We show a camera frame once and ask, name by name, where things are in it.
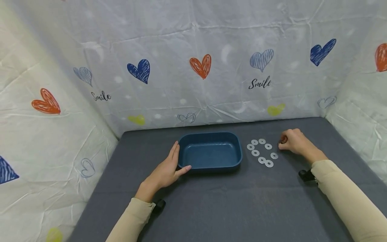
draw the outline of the hand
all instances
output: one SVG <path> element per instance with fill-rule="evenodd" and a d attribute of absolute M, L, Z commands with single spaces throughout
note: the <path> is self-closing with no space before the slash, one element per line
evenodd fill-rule
<path fill-rule="evenodd" d="M 156 169 L 141 183 L 135 198 L 150 203 L 154 194 L 162 187 L 174 183 L 180 176 L 186 174 L 191 166 L 185 166 L 176 171 L 179 159 L 180 145 L 176 141 L 169 152 L 168 157 L 161 162 Z"/>
<path fill-rule="evenodd" d="M 316 161 L 328 160 L 325 154 L 319 150 L 299 129 L 288 129 L 281 134 L 281 140 L 287 141 L 284 144 L 279 143 L 279 149 L 290 150 L 295 154 L 300 154 L 306 160 L 313 164 Z"/>

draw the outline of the orange heart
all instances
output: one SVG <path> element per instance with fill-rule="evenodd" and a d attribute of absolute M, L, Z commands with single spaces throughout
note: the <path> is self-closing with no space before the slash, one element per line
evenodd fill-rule
<path fill-rule="evenodd" d="M 206 54 L 203 57 L 202 63 L 196 58 L 190 59 L 190 64 L 192 69 L 199 74 L 200 77 L 203 78 L 203 80 L 207 77 L 208 73 L 210 73 L 211 69 L 211 56 L 209 54 Z"/>
<path fill-rule="evenodd" d="M 32 107 L 42 113 L 60 114 L 60 107 L 54 96 L 47 89 L 40 89 L 42 100 L 34 100 L 31 102 Z"/>
<path fill-rule="evenodd" d="M 379 45 L 376 49 L 375 62 L 377 71 L 387 71 L 387 43 Z"/>

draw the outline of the outlined heart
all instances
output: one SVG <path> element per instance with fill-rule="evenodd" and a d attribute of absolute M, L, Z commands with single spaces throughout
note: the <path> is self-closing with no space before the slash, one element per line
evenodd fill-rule
<path fill-rule="evenodd" d="M 387 71 L 387 43 L 378 46 L 375 52 L 377 71 Z"/>
<path fill-rule="evenodd" d="M 330 105 L 334 104 L 337 100 L 337 97 L 332 96 L 332 97 L 327 97 L 327 98 L 321 98 L 318 100 L 317 104 L 320 108 L 326 109 Z"/>
<path fill-rule="evenodd" d="M 137 67 L 131 63 L 127 65 L 127 69 L 130 74 L 132 74 L 135 78 L 139 79 L 145 84 L 148 84 L 148 77 L 151 72 L 151 65 L 149 61 L 146 59 L 140 60 Z"/>
<path fill-rule="evenodd" d="M 55 100 L 54 96 L 47 89 L 40 89 L 40 95 L 43 98 L 42 100 L 34 100 L 31 102 L 31 105 L 36 110 L 42 113 L 48 114 L 60 114 L 60 107 L 58 102 Z"/>
<path fill-rule="evenodd" d="M 142 114 L 138 116 L 129 116 L 128 120 L 130 120 L 132 123 L 135 123 L 141 126 L 145 124 L 145 118 Z"/>
<path fill-rule="evenodd" d="M 78 70 L 77 68 L 74 67 L 73 71 L 79 79 L 81 79 L 82 81 L 86 82 L 91 87 L 93 87 L 91 85 L 92 74 L 91 74 L 91 71 L 89 69 L 87 69 L 86 67 L 81 67 Z"/>
<path fill-rule="evenodd" d="M 278 116 L 281 114 L 282 110 L 285 108 L 285 103 L 281 103 L 280 105 L 278 106 L 269 106 L 267 108 L 267 112 L 271 115 L 271 116 Z"/>
<path fill-rule="evenodd" d="M 81 170 L 81 172 L 80 172 L 80 175 L 83 178 L 89 178 L 95 174 L 96 169 L 94 169 L 94 165 L 91 162 L 91 160 L 89 160 L 87 158 L 83 158 L 82 161 L 80 162 L 80 164 L 83 167 L 83 170 Z"/>
<path fill-rule="evenodd" d="M 255 52 L 250 58 L 250 66 L 264 72 L 265 67 L 269 64 L 271 59 L 273 59 L 273 56 L 274 50 L 272 49 L 265 50 L 262 54 Z"/>
<path fill-rule="evenodd" d="M 336 39 L 331 39 L 321 48 L 321 45 L 315 45 L 312 49 L 310 49 L 310 61 L 319 66 L 322 60 L 330 53 L 333 47 L 336 44 Z"/>
<path fill-rule="evenodd" d="M 190 59 L 190 65 L 192 69 L 204 80 L 211 69 L 211 56 L 206 54 L 203 57 L 202 63 L 196 58 Z"/>
<path fill-rule="evenodd" d="M 188 113 L 187 116 L 179 114 L 177 115 L 177 118 L 182 122 L 193 123 L 196 119 L 196 115 L 194 113 Z"/>

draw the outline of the long sleeve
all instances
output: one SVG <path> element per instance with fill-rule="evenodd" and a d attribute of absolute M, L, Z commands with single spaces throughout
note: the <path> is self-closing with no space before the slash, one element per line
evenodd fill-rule
<path fill-rule="evenodd" d="M 136 242 L 142 228 L 148 222 L 154 206 L 154 203 L 146 203 L 132 198 L 106 242 Z"/>
<path fill-rule="evenodd" d="M 313 163 L 312 173 L 355 242 L 387 241 L 386 217 L 332 161 Z"/>

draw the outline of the fabric backdrop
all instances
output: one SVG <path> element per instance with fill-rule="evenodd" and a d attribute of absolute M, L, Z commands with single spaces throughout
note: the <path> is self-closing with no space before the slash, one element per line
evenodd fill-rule
<path fill-rule="evenodd" d="M 128 130 L 328 113 L 386 181 L 386 12 L 384 0 L 0 0 L 0 240 L 65 241 Z"/>

